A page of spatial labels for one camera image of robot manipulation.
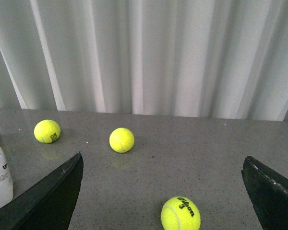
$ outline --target gray countertop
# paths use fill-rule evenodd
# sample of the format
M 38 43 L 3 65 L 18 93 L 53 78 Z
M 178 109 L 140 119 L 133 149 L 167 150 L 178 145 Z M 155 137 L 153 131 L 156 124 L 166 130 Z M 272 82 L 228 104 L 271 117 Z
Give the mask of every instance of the gray countertop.
M 43 119 L 59 123 L 52 144 L 33 134 Z M 133 149 L 114 152 L 118 127 Z M 0 109 L 0 146 L 14 197 L 81 151 L 84 176 L 69 230 L 161 230 L 163 204 L 186 196 L 201 230 L 262 230 L 243 184 L 246 156 L 288 178 L 288 122 Z

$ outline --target curtain fold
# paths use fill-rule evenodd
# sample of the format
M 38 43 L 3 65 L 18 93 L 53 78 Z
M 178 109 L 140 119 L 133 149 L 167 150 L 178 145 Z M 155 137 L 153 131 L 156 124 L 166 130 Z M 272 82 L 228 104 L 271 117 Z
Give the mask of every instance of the curtain fold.
M 0 107 L 288 121 L 288 0 L 0 0 Z

